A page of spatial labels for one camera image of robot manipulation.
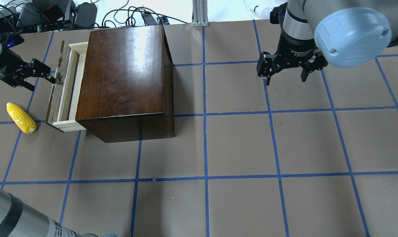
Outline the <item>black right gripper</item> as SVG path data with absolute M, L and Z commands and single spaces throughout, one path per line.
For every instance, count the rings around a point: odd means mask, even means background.
M 281 32 L 277 51 L 260 53 L 256 73 L 266 77 L 266 86 L 269 86 L 271 77 L 284 69 L 302 68 L 300 78 L 306 82 L 310 73 L 326 66 L 328 62 L 313 39 L 294 39 Z

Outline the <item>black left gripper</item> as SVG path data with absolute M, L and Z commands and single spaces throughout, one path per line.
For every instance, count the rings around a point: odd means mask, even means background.
M 25 81 L 28 77 L 40 77 L 52 84 L 59 84 L 59 79 L 51 76 L 50 71 L 50 67 L 38 59 L 26 63 L 8 48 L 2 48 L 0 52 L 0 80 L 11 87 L 24 87 L 33 92 L 35 86 Z

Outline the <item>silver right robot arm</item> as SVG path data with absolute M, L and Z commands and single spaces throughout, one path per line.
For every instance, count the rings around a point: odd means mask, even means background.
M 270 13 L 280 26 L 274 54 L 260 53 L 259 77 L 302 69 L 300 78 L 328 65 L 349 68 L 398 46 L 398 0 L 289 0 Z

